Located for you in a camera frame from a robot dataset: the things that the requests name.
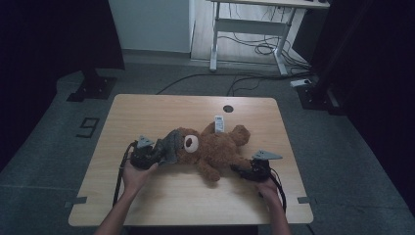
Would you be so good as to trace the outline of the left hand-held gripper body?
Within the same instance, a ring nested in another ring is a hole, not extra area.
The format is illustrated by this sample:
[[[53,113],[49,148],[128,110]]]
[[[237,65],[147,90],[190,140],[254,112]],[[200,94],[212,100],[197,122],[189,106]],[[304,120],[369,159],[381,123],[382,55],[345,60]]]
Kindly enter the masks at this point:
[[[161,161],[160,148],[155,142],[141,135],[133,144],[130,157],[131,164],[139,169],[149,169],[153,164]]]

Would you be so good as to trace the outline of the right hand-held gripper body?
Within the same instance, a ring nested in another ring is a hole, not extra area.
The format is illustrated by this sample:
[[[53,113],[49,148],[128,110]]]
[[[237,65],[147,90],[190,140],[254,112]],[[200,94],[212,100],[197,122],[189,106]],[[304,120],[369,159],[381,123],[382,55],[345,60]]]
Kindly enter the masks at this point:
[[[245,177],[251,181],[264,181],[271,174],[271,160],[281,160],[282,156],[265,150],[258,150],[251,160],[251,168],[245,173]]]

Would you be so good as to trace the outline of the grey towel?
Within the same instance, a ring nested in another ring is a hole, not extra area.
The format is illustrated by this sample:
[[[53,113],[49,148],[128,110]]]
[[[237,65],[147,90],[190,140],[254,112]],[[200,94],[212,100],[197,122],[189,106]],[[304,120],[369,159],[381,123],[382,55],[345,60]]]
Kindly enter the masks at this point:
[[[175,129],[169,132],[163,139],[159,139],[154,148],[154,157],[159,165],[175,164],[177,162],[176,151],[181,147],[181,134]]]

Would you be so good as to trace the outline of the brown teddy bear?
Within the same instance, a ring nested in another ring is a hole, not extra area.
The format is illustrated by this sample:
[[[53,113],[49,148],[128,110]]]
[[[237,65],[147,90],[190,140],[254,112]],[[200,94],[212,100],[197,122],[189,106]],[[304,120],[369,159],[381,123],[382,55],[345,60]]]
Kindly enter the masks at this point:
[[[180,165],[195,165],[208,181],[218,181],[220,170],[228,166],[251,167],[250,161],[239,153],[239,148],[246,145],[251,137],[241,124],[227,133],[216,132],[214,121],[202,132],[184,127],[177,128],[177,131],[180,133],[177,162]]]

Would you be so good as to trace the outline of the person's right hand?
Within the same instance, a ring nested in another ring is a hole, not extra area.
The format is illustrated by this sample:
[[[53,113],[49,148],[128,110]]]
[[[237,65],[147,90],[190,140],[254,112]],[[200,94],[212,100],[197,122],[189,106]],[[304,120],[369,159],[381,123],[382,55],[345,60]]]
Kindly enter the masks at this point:
[[[257,182],[254,186],[262,195],[262,198],[268,206],[274,207],[281,205],[278,196],[278,188],[271,178],[268,178],[264,182]]]

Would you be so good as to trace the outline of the person's left hand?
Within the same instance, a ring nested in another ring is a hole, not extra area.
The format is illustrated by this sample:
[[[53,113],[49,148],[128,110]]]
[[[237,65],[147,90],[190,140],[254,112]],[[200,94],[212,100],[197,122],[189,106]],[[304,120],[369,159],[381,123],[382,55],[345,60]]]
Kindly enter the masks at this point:
[[[145,185],[150,175],[157,170],[158,164],[153,164],[149,169],[138,169],[130,161],[127,161],[123,168],[122,181],[124,184],[123,194],[135,197]]]

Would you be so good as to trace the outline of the person's dark clothing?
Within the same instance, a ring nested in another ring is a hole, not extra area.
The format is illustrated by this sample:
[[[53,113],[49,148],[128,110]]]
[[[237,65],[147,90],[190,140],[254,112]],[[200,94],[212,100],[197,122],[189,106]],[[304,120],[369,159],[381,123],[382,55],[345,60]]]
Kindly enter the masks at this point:
[[[130,227],[125,235],[258,235],[256,225]]]

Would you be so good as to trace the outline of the black stand base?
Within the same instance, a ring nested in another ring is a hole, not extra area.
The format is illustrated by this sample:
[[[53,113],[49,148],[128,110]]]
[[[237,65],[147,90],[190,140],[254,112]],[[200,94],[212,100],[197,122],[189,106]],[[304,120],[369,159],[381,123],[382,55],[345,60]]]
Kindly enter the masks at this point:
[[[326,111],[333,116],[345,114],[331,85],[319,81],[315,85],[298,86],[296,91],[305,110]]]
[[[81,72],[83,81],[78,89],[68,96],[68,102],[82,102],[85,99],[107,100],[110,97],[117,81],[116,77],[100,76],[95,69],[84,69]]]

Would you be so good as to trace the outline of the white power strip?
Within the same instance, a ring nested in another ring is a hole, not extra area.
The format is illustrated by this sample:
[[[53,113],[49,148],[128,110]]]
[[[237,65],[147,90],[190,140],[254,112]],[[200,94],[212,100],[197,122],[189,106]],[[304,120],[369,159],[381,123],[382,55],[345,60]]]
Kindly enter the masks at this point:
[[[299,79],[290,82],[291,87],[299,87],[304,85],[311,85],[312,81],[310,79]]]

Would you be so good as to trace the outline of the dark curtain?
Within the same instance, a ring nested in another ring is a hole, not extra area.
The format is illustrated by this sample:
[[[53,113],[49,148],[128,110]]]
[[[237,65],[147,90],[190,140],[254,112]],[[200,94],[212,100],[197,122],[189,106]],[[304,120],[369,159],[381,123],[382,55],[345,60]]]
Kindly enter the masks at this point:
[[[0,0],[0,170],[42,119],[59,78],[123,68],[109,0]]]
[[[332,0],[312,65],[415,213],[415,0]]]

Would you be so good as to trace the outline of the white desk frame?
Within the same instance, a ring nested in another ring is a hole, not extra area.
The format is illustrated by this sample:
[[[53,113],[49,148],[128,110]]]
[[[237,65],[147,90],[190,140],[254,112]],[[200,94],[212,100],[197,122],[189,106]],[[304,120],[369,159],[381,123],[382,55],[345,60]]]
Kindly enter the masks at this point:
[[[257,35],[280,36],[281,39],[273,56],[281,75],[287,75],[285,60],[282,55],[283,47],[294,19],[297,9],[329,9],[330,4],[327,0],[209,0],[216,4],[214,22],[213,22],[213,42],[210,49],[209,70],[217,70],[217,39],[219,32],[235,32]],[[222,3],[288,7],[292,9],[289,18],[285,22],[263,22],[252,20],[223,19],[220,17],[220,5]]]

